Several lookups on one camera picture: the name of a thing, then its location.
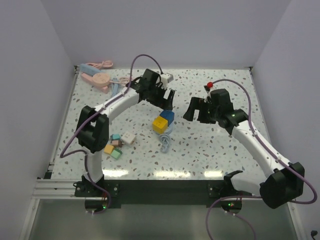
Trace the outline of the pink power strip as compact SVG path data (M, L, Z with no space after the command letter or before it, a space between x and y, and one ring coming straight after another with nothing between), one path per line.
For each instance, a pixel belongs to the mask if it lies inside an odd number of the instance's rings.
M94 74L93 76L90 76L83 72L80 74L80 77L83 81L94 86L103 93L107 93L109 91L109 84L111 83L111 79L107 73L100 72Z

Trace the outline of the blue power strip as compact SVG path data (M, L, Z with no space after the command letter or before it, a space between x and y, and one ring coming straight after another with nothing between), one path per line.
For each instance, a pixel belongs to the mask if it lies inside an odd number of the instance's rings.
M82 63L79 66L80 66L80 71L82 73L89 75L89 76L94 76L95 74L101 73L100 69L95 68L95 67L88 65L88 64L85 64L85 63Z

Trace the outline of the mauve plug adapter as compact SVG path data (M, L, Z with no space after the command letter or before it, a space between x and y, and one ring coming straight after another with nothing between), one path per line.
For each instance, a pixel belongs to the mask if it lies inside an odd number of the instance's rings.
M124 145L123 142L122 142L120 139L112 140L112 141L110 142L110 144L111 144L112 146L114 146L115 148L121 148L121 147Z

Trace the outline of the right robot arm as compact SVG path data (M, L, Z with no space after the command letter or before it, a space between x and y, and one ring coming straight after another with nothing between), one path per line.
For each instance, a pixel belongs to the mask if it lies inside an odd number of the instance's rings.
M281 155L259 133L245 111L234 109L226 89L211 90L206 98L192 97L183 118L193 121L195 111L199 111L197 121L217 123L238 140L264 173L264 180L241 178L238 170L225 175L222 189L226 196L247 192L262 197L268 207L276 209L302 195L304 167L299 162L291 163Z

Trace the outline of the yellow cube adapter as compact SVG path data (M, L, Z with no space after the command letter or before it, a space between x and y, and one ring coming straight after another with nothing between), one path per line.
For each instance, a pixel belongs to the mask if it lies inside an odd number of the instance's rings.
M167 128L168 120L161 116L158 116L152 122L152 129L158 134L163 134Z

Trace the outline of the peach cube socket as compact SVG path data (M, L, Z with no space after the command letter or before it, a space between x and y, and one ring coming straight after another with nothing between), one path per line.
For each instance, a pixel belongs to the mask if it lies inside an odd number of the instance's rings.
M94 86L103 88L110 84L110 76L105 72L100 72L92 76Z

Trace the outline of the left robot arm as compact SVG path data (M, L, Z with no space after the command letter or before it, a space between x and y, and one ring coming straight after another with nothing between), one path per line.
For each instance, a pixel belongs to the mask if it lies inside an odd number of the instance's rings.
M128 108L147 101L162 110L173 109L174 90L165 98L168 85L174 79L170 73L157 73L146 69L137 80L132 80L111 99L96 107L85 106L76 128L76 138L85 151L84 178L88 180L86 191L92 196L99 196L104 190L100 181L102 170L102 151L109 141L110 123Z

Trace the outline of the teal plug adapter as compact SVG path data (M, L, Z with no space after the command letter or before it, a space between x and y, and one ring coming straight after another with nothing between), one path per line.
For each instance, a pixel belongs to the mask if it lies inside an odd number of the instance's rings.
M110 136L110 140L111 141L117 141L117 140L120 140L121 139L121 136L119 135L119 134L112 134L111 136Z

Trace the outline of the yellow and blue cube socket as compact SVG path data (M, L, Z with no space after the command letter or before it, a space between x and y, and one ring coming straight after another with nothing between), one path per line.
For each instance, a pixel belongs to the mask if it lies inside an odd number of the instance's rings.
M170 124L163 133L159 133L158 135L162 135L162 134L170 135L173 131L173 128L174 128L174 123Z

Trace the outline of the green plug adapter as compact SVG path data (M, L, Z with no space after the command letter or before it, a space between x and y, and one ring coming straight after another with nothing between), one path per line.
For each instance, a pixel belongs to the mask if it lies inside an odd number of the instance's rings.
M118 160L122 156L123 152L118 149L114 148L113 151L111 152L110 156L114 158L115 160Z

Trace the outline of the white cube adapter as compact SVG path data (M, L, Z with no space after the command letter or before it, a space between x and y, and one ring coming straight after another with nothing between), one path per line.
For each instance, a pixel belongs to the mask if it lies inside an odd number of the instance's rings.
M131 146L135 143L136 135L130 131L126 131L120 139L124 144Z

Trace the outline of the blue cube adapter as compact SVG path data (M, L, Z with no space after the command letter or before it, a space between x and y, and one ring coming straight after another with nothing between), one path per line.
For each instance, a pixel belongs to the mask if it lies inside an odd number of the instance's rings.
M175 113L172 110L163 110L159 116L168 121L168 126L170 126L175 119Z

